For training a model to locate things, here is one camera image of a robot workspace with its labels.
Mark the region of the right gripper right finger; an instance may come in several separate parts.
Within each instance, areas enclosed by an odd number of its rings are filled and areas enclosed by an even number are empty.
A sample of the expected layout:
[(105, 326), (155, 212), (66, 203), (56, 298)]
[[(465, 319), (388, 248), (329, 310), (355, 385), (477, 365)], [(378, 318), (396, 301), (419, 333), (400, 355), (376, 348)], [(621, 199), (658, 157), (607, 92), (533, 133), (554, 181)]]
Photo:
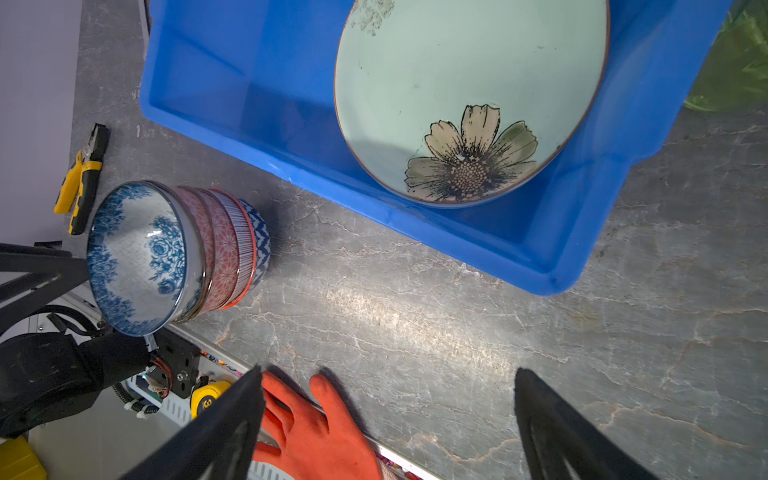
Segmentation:
[(514, 411), (533, 479), (654, 479), (534, 371), (515, 375)]

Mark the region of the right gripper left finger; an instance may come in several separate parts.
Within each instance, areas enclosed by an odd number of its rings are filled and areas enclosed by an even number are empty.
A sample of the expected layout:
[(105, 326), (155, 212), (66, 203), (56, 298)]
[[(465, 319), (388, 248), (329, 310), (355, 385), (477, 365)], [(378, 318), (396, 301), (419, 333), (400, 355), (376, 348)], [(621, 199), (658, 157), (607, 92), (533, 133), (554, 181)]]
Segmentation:
[(254, 368), (125, 479), (245, 479), (265, 411)]

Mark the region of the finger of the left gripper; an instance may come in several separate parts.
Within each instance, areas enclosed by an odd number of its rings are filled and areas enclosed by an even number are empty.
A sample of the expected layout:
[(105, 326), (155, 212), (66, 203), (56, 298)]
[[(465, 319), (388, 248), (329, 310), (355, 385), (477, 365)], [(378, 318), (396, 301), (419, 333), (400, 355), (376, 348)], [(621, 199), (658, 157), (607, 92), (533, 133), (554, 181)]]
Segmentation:
[(89, 279), (87, 261), (68, 251), (1, 244), (1, 334)]

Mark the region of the mint green flower plate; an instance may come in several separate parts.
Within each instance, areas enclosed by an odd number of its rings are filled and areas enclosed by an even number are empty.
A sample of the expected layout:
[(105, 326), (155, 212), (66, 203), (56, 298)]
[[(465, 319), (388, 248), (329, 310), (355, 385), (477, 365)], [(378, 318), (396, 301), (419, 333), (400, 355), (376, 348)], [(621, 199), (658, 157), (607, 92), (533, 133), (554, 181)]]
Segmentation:
[(609, 50), (606, 1), (357, 1), (334, 104), (378, 183), (463, 207), (530, 181), (587, 116)]

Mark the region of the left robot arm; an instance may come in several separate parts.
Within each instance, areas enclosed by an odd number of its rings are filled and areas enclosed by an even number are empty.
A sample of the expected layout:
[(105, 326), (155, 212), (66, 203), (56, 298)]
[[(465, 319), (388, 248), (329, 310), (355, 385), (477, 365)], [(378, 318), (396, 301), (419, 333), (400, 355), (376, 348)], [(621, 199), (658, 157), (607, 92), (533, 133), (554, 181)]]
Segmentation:
[[(4, 244), (1, 330), (41, 313), (59, 313), (55, 299), (86, 282), (85, 260), (63, 250)], [(25, 333), (1, 344), (1, 435), (16, 438), (36, 426), (89, 409), (100, 393), (150, 363), (143, 338), (87, 326), (79, 311), (75, 335)], [(78, 342), (76, 335), (82, 336)]]

